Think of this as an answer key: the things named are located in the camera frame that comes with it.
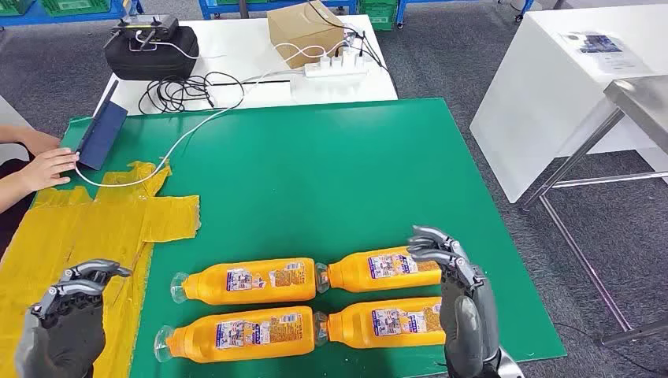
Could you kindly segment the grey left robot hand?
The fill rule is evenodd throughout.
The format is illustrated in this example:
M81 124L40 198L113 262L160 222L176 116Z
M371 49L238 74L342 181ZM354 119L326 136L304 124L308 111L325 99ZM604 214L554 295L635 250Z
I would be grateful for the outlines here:
M117 261L92 259L66 269L24 317L14 356L19 377L92 377L106 345L103 291L131 269Z

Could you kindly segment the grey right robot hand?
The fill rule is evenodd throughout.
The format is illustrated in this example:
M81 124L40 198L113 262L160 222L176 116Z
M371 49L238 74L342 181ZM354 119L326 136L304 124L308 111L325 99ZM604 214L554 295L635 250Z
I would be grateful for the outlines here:
M498 377L498 315L491 285L462 245L438 228L413 226L406 249L441 269L440 325L449 377Z

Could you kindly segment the person's left hand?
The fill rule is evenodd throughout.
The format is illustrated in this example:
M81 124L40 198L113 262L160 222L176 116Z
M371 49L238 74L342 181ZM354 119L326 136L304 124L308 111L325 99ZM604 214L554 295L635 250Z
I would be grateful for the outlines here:
M32 128L23 129L20 132L19 141L34 156L56 149L61 142L59 138Z

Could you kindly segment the person's right hand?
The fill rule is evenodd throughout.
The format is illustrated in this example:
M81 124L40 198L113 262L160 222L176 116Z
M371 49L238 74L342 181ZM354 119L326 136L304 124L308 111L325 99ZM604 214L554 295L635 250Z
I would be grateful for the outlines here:
M79 157L67 147L44 152L17 173L17 186L32 192L68 183L66 173L76 167Z

